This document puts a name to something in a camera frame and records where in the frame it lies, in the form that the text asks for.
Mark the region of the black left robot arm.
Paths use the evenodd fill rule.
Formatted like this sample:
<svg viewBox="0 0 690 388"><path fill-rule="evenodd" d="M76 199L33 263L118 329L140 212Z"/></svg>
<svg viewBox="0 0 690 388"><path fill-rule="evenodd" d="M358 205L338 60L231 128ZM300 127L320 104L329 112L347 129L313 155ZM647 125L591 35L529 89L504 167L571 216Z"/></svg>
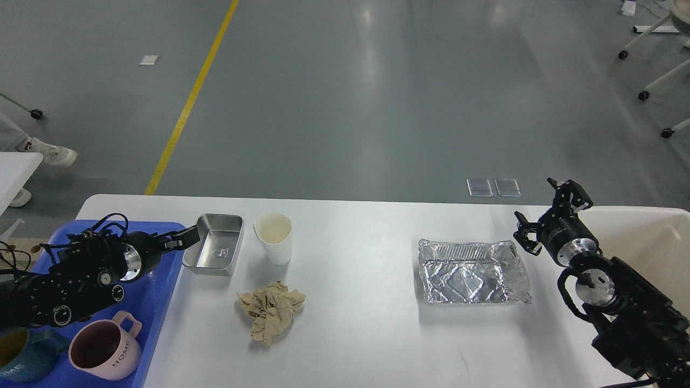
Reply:
<svg viewBox="0 0 690 388"><path fill-rule="evenodd" d="M2 335L24 328L62 328L84 322L124 300L124 284L139 281L162 257L200 240L197 227L164 234L130 231L129 220L111 214L67 243L41 243L51 266L45 274L20 269L14 260L2 270Z"/></svg>

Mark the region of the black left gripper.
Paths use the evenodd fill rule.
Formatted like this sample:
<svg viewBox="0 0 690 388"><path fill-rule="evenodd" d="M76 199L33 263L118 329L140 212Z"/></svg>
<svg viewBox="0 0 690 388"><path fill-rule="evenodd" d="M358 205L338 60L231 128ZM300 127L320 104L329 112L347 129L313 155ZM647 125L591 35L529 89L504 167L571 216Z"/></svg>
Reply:
<svg viewBox="0 0 690 388"><path fill-rule="evenodd" d="M138 281L157 267L162 255L171 251L184 251L200 240L197 226L163 235L146 232L131 232L123 237L122 252L126 271L120 278L122 282Z"/></svg>

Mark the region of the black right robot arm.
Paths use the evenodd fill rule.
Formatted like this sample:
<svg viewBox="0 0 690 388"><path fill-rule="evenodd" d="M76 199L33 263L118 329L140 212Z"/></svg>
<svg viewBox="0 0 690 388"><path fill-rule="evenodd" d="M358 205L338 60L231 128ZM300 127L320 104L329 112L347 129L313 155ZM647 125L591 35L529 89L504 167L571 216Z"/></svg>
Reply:
<svg viewBox="0 0 690 388"><path fill-rule="evenodd" d="M531 223L515 212L514 239L530 254L545 249L562 267L557 290L574 316L592 324L592 346L628 377L625 387L689 386L688 318L620 258L606 258L578 214L593 206L574 180L548 178L555 195Z"/></svg>

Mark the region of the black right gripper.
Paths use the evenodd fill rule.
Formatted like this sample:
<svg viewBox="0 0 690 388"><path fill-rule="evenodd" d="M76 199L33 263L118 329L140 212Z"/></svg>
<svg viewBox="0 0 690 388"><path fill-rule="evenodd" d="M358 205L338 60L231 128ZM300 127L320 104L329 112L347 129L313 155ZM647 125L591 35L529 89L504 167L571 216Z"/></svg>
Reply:
<svg viewBox="0 0 690 388"><path fill-rule="evenodd" d="M580 211L590 209L594 203L574 180L560 182L547 178L547 182L555 190L547 220L543 214L536 223L531 223L525 214L515 211L517 231L513 233L513 238L534 256L540 255L544 246L557 265L569 267L577 254L599 251L595 236L579 218L574 218Z"/></svg>

